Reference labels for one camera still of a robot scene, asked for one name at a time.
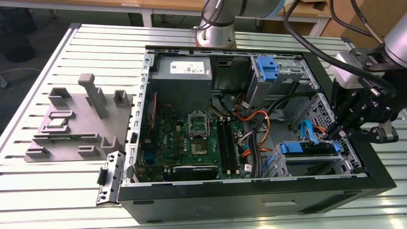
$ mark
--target metal bracket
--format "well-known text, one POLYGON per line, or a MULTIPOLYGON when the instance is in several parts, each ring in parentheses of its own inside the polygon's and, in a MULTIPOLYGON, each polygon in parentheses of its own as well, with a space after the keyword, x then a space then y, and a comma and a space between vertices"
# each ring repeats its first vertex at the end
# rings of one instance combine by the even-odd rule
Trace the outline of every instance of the metal bracket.
POLYGON ((101 185, 97 205, 117 205, 119 188, 123 180, 123 165, 126 153, 117 151, 109 154, 105 167, 99 170, 98 184, 101 185))

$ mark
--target white table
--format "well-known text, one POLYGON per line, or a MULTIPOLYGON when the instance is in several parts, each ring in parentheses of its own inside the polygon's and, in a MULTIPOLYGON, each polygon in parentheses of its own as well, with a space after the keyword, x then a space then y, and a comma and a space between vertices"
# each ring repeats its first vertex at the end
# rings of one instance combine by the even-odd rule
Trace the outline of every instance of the white table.
MULTIPOLYGON (((341 39, 310 38, 330 55, 348 50, 341 39)), ((237 33, 238 48, 303 50, 286 35, 237 33)), ((53 87, 85 93, 81 73, 94 73, 105 93, 139 92, 146 45, 194 46, 190 30, 82 25, 69 29, 15 117, 0 137, 0 228, 109 228, 138 223, 121 207, 95 207, 98 170, 105 161, 33 163, 25 153, 47 112, 53 87)), ((201 221, 163 228, 396 228, 407 225, 407 123, 394 123, 401 141, 374 145, 398 188, 362 198, 326 214, 201 221)))
MULTIPOLYGON (((77 4, 65 4, 65 3, 21 2, 21 1, 0 0, 0 6, 51 9, 51 14, 54 17, 58 17, 58 12, 55 10, 86 10, 86 11, 141 13, 143 16, 145 27, 153 27, 153 15, 154 14, 174 14, 174 15, 187 15, 187 16, 201 16, 202 15, 201 11, 150 9, 150 8, 139 7, 139 4, 125 4, 125 3, 123 3, 123 7, 114 7, 114 6, 77 5, 77 4)), ((283 17, 277 16, 273 19, 267 19, 267 20, 282 21, 283 17)), ((330 15, 325 15, 323 17, 291 16, 290 21, 314 23, 314 27, 310 32, 310 36, 319 37, 326 29, 327 23, 330 22, 330 15)))

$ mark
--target gray post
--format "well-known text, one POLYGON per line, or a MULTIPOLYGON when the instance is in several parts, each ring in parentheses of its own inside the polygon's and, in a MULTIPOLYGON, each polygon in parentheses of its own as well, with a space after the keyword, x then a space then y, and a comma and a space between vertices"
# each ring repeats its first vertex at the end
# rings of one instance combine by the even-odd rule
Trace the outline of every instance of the gray post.
POLYGON ((89 97, 95 107, 99 118, 106 118, 109 116, 109 113, 103 104, 103 99, 99 97, 98 89, 95 87, 94 82, 95 82, 94 74, 90 73, 81 74, 78 83, 87 90, 89 97))

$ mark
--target side panel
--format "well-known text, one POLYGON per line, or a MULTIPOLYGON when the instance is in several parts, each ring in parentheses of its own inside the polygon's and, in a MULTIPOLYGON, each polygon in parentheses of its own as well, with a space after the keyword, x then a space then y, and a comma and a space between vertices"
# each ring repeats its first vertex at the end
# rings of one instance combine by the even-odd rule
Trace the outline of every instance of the side panel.
POLYGON ((327 212, 364 192, 298 192, 229 197, 122 201, 139 223, 270 217, 327 212))

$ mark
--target table leg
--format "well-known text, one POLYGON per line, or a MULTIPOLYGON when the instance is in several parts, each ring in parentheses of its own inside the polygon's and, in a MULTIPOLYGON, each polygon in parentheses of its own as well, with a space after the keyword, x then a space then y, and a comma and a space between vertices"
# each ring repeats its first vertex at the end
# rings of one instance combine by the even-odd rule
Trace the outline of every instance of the table leg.
POLYGON ((50 9, 50 13, 51 13, 53 18, 59 18, 59 10, 50 9))
POLYGON ((153 10, 142 9, 145 27, 153 27, 153 10))
POLYGON ((330 18, 321 18, 317 22, 317 24, 313 27, 313 30, 310 32, 311 37, 319 37, 321 34, 323 34, 323 31, 326 29, 326 25, 329 24, 330 18))

